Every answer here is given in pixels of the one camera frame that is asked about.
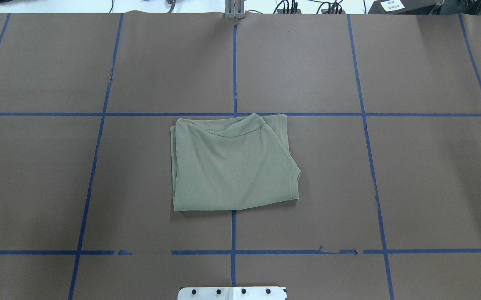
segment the green shirt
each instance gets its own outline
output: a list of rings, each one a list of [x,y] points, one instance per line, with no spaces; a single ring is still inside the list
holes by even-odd
[[[179,118],[172,136],[175,211],[246,209],[298,199],[287,116]]]

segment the black cable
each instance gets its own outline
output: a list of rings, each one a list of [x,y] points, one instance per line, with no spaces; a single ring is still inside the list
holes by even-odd
[[[322,2],[322,4],[321,4],[321,5],[318,7],[318,9],[316,10],[316,13],[318,13],[318,12],[320,11],[320,8],[322,8],[322,6],[323,6],[324,4],[328,4],[328,10],[330,10],[330,8],[331,8],[331,3],[329,3],[329,2],[326,1],[326,2]]]
[[[333,5],[331,6],[331,8],[328,11],[326,11],[326,13],[332,15],[338,5],[339,4],[337,4],[337,2],[333,2]]]
[[[276,13],[277,12],[277,8],[283,3],[283,9],[285,9],[285,2],[287,2],[287,5],[288,5],[288,0],[281,0],[277,5],[276,5],[276,9],[274,10],[273,13]]]
[[[167,13],[171,13],[171,12],[174,10],[174,8],[175,8],[175,2],[176,2],[176,0],[166,0],[166,2],[167,2],[168,4],[170,4],[170,10],[169,10]]]
[[[335,10],[333,10],[333,8],[331,9],[331,13],[335,12],[335,15],[339,15],[340,13],[342,13],[342,6],[340,5],[341,2],[344,1],[344,0],[340,0],[339,2],[336,2],[333,4],[335,6]]]

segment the metal bracket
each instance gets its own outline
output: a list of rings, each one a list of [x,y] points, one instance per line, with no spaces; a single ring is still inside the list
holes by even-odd
[[[182,288],[178,300],[287,300],[286,287]]]
[[[226,19],[244,19],[244,0],[225,0]]]

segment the white label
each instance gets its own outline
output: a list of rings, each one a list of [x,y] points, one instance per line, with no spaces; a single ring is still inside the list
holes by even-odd
[[[406,8],[400,0],[389,0],[385,2],[380,2],[380,4],[381,6],[383,6],[383,9],[385,11],[397,11],[401,10],[402,8]]]

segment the olive green fabric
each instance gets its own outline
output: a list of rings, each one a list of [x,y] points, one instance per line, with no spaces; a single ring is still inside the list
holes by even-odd
[[[287,116],[186,120],[170,127],[175,211],[246,209],[298,199]]]

